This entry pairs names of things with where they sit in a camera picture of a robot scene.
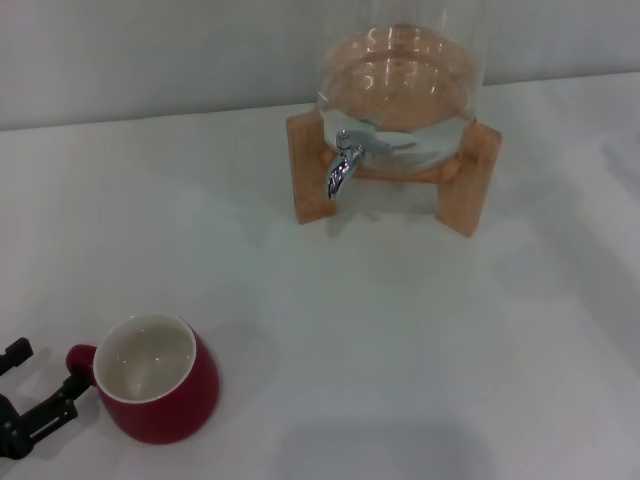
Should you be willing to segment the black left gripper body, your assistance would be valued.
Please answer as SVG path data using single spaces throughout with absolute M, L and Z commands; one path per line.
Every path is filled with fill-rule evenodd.
M 26 437 L 21 417 L 11 402 L 1 396 L 1 456 L 20 460 L 26 456 Z

